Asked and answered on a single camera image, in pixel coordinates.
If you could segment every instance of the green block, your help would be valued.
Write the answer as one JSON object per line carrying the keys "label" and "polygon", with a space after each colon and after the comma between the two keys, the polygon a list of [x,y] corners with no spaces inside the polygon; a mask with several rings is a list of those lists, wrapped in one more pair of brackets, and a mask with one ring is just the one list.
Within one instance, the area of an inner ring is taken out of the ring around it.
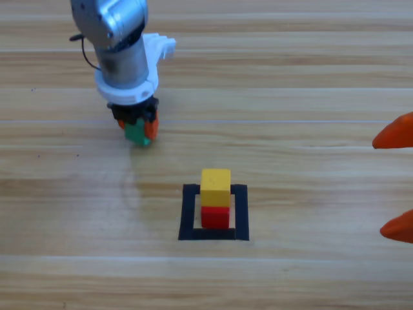
{"label": "green block", "polygon": [[137,120],[135,125],[125,125],[125,138],[142,147],[146,147],[152,142],[151,139],[145,137],[145,122],[143,119]]}

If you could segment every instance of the red block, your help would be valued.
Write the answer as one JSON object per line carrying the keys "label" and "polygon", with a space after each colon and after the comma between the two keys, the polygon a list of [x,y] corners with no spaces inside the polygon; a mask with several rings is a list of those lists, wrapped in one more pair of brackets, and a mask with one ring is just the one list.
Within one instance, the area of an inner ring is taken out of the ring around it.
{"label": "red block", "polygon": [[201,225],[206,229],[230,228],[230,208],[201,207]]}

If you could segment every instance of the black square outline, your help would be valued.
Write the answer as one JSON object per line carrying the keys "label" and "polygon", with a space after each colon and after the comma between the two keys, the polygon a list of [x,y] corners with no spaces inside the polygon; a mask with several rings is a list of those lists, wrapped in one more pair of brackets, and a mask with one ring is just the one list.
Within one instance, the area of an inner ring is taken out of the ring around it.
{"label": "black square outline", "polygon": [[201,186],[184,184],[182,190],[181,226],[178,240],[242,240],[249,241],[248,188],[243,184],[231,185],[231,195],[235,196],[235,228],[203,229],[194,228],[195,197]]}

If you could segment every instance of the wood grain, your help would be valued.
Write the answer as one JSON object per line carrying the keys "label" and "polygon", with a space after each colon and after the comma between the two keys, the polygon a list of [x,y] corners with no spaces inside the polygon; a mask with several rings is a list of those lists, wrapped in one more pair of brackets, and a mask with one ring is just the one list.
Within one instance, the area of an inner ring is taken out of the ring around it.
{"label": "wood grain", "polygon": [[[371,141],[411,111],[413,3],[148,2],[177,51],[139,149],[69,1],[0,1],[0,309],[411,310],[413,247],[379,229],[413,153]],[[248,185],[250,242],[177,240],[205,167]]]}

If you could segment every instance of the robotic arm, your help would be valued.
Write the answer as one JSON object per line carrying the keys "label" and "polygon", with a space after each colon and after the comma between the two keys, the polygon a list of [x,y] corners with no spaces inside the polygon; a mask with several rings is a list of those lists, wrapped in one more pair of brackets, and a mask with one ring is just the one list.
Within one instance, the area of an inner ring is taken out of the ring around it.
{"label": "robotic arm", "polygon": [[79,35],[88,39],[99,66],[95,68],[99,93],[108,101],[128,140],[149,145],[157,136],[159,120],[154,97],[159,80],[157,63],[173,55],[176,42],[159,34],[143,34],[148,23],[146,0],[71,0]]}

